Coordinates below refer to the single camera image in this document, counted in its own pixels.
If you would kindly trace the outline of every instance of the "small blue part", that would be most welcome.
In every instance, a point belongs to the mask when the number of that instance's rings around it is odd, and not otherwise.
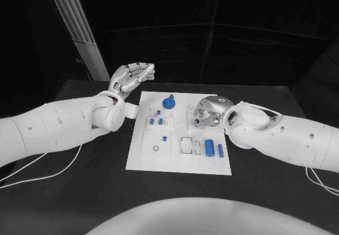
[[[220,157],[224,158],[224,152],[223,152],[223,145],[221,144],[218,145],[218,148],[220,148]]]
[[[214,140],[205,140],[205,151],[207,151],[207,156],[214,157]]]
[[[169,98],[165,99],[164,107],[166,109],[172,109],[175,107],[175,96],[174,95],[171,95]]]

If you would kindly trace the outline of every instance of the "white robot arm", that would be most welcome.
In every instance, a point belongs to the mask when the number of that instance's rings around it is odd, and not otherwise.
[[[256,148],[282,161],[339,173],[339,129],[316,121],[277,115],[270,117],[260,106],[234,103],[221,96],[204,98],[194,115],[211,116],[207,126],[224,124],[233,143]]]
[[[135,63],[116,71],[109,91],[97,96],[48,103],[0,119],[0,167],[34,154],[71,149],[117,131],[138,106],[125,99],[140,82],[155,79],[155,65]]]

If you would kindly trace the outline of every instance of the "cable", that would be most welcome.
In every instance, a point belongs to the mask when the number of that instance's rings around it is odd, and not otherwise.
[[[312,178],[309,177],[309,173],[308,173],[309,167],[306,167],[305,169],[306,169],[306,176],[308,176],[309,180],[311,180],[316,185],[322,186],[322,187],[325,188],[325,190],[328,190],[334,195],[339,196],[338,193],[335,193],[335,192],[331,191],[331,190],[334,190],[334,191],[339,192],[339,190],[335,189],[335,188],[332,188],[332,187],[328,187],[327,185],[324,185],[324,182],[321,181],[321,179],[319,179],[319,177],[318,177],[318,174],[316,174],[314,168],[311,168],[311,170],[312,170],[312,172],[314,172],[314,174],[315,174],[315,176],[316,176],[316,179],[318,179],[318,181],[319,181],[321,183],[315,182],[315,181],[312,180]]]
[[[240,104],[240,105],[250,105],[250,106],[253,106],[253,107],[256,107],[256,108],[259,108],[259,109],[265,109],[265,110],[273,112],[273,113],[277,114],[277,115],[283,115],[282,113],[273,111],[272,109],[269,109],[269,108],[266,108],[266,107],[263,107],[263,106],[260,106],[260,105],[257,105],[257,104],[250,104],[250,103],[247,103],[247,102],[244,102],[244,101],[241,101],[239,104]]]
[[[57,173],[57,174],[54,174],[54,175],[51,175],[51,176],[45,176],[45,177],[37,178],[37,179],[19,181],[19,182],[16,182],[16,183],[13,183],[13,184],[11,184],[11,185],[2,186],[0,188],[9,187],[9,186],[12,186],[12,185],[18,185],[18,184],[25,183],[25,182],[29,182],[29,181],[44,180],[44,179],[48,179],[48,178],[51,178],[51,177],[60,175],[60,174],[68,169],[68,167],[73,165],[73,163],[74,163],[74,161],[76,161],[76,159],[77,159],[77,157],[78,157],[80,150],[78,150],[78,152],[77,152],[77,155],[76,155],[76,157],[74,157],[71,163],[68,164],[68,166],[65,167],[65,169],[64,169],[60,173]],[[34,160],[34,162],[38,161],[45,155],[47,155],[47,153],[45,153],[37,160]]]

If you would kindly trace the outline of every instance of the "blue battery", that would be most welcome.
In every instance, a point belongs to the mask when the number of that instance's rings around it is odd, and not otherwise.
[[[224,152],[223,152],[223,145],[218,145],[218,149],[220,149],[220,157],[224,158]]]
[[[205,140],[205,151],[207,151],[207,156],[214,157],[214,140]]]

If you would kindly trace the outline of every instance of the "black table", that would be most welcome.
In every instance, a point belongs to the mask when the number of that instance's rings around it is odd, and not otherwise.
[[[70,80],[57,100],[97,95],[109,82]],[[139,104],[142,91],[218,94],[280,113],[305,118],[285,86],[215,86],[145,82],[127,102]],[[0,234],[86,234],[126,210],[177,197],[237,200],[283,212],[339,234],[339,198],[314,184],[305,168],[239,148],[227,137],[233,176],[126,170],[135,120],[117,132],[83,145],[78,159],[57,177],[0,190]],[[6,182],[52,175],[70,164],[78,147],[50,153]],[[15,169],[37,159],[22,159]],[[329,186],[339,175],[318,170]]]

